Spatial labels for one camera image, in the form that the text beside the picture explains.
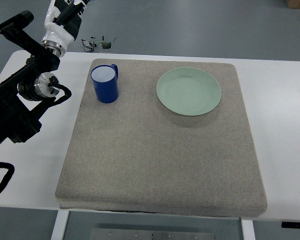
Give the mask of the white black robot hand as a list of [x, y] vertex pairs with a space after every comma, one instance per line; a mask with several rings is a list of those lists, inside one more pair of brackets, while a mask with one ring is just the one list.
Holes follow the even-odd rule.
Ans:
[[79, 33], [88, 0], [52, 0], [45, 20], [42, 45], [61, 58]]

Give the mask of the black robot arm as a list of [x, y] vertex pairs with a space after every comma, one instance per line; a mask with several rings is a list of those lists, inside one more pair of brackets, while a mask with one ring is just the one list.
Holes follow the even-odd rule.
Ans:
[[46, 96], [35, 87], [41, 74], [58, 69], [60, 59], [24, 31], [33, 19], [33, 14], [24, 10], [0, 24], [1, 35], [30, 53], [25, 66], [0, 83], [0, 144], [7, 138], [13, 143], [32, 138], [42, 127], [43, 114], [72, 95], [55, 76], [49, 77], [46, 85], [62, 90], [64, 95], [60, 98], [55, 94]]

